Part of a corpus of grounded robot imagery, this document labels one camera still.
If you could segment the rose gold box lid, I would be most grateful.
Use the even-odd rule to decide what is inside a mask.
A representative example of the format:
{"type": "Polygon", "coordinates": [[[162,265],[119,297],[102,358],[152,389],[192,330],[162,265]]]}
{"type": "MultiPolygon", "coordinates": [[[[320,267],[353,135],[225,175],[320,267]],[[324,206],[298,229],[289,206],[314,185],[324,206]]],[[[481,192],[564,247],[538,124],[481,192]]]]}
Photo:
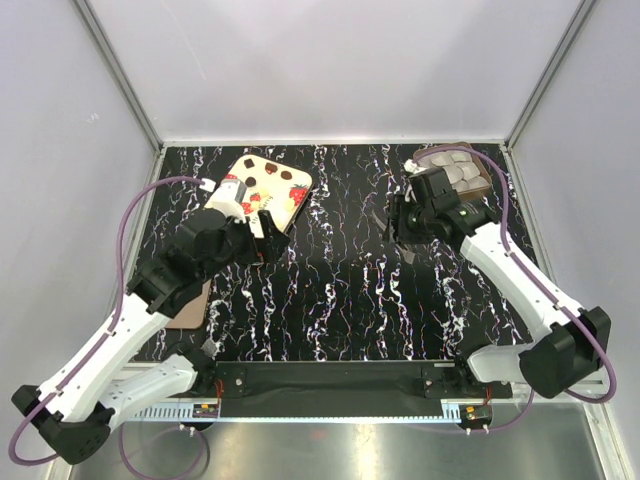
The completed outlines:
{"type": "Polygon", "coordinates": [[[198,297],[186,304],[183,309],[165,326],[168,330],[196,330],[205,321],[205,310],[209,298],[211,281],[203,284],[198,297]]]}

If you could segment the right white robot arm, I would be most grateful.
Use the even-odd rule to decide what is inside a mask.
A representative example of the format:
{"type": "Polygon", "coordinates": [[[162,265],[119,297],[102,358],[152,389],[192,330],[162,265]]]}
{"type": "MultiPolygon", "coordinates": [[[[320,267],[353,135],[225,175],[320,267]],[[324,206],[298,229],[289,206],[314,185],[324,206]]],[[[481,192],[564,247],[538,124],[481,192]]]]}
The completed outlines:
{"type": "Polygon", "coordinates": [[[525,323],[525,344],[485,345],[466,353],[454,384],[476,396],[493,382],[527,384],[553,399],[567,394],[592,404],[617,390],[606,350],[611,319],[600,307],[585,309],[555,285],[511,240],[506,224],[481,200],[462,202],[456,194],[417,199],[394,196],[385,219],[384,240],[401,248],[434,240],[477,267],[525,323]]]}

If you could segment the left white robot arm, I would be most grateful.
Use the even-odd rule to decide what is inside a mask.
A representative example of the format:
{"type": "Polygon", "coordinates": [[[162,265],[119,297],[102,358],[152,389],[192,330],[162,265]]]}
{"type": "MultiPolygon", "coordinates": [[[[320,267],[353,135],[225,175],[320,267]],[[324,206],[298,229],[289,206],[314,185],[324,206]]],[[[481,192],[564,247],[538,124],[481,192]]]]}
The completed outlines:
{"type": "Polygon", "coordinates": [[[202,350],[177,344],[156,367],[125,382],[115,376],[203,286],[230,264],[274,263],[290,242],[284,214],[259,210],[235,218],[218,209],[191,214],[159,253],[129,281],[120,306],[82,349],[39,386],[23,385],[11,401],[55,456],[79,464],[131,415],[180,393],[208,394],[216,363],[202,350]]]}

